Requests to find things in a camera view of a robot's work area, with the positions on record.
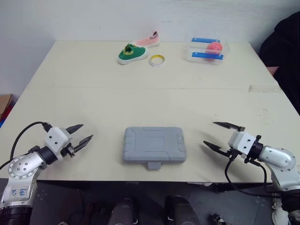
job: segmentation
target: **shoe sole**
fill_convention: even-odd
[[[118,58],[118,63],[122,64],[122,65],[126,65],[130,62],[134,62],[134,61],[139,61],[139,60],[143,60],[145,59],[147,56],[149,55],[149,52],[148,52],[148,49],[146,49],[146,51],[144,52],[143,55],[139,56],[139,57],[136,57],[136,58],[133,58],[133,59],[130,59],[130,60],[122,60],[120,58]]]
[[[160,41],[157,41],[157,42],[155,42],[155,43],[153,43],[153,44],[145,45],[145,46],[137,45],[137,44],[135,44],[134,42],[132,42],[132,44],[134,44],[135,46],[138,46],[138,47],[153,48],[153,47],[159,46],[159,45],[160,45]]]

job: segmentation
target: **children's shoe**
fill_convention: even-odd
[[[133,61],[143,60],[148,56],[148,49],[144,47],[137,47],[132,44],[126,45],[126,47],[120,52],[118,62],[120,64],[128,64]]]
[[[138,41],[134,41],[133,44],[136,45],[136,46],[139,46],[139,47],[147,47],[147,48],[159,46],[158,32],[155,31],[148,38],[145,38],[145,39],[142,39],[142,40],[138,40]]]

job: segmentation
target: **white wall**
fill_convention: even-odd
[[[19,95],[54,40],[133,40],[159,30],[163,41],[195,33],[258,50],[299,10],[299,0],[0,0],[0,94]]]
[[[15,99],[54,43],[25,2],[0,0],[0,95],[13,94]]]

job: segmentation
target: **cardboard box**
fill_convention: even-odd
[[[11,95],[0,96],[0,120],[2,119],[2,116],[4,115],[11,101],[12,101]]]

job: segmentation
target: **pink shoe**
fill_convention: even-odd
[[[138,47],[156,47],[159,46],[159,36],[158,32],[155,31],[150,37],[142,39],[142,40],[137,40],[133,42],[134,45]]]

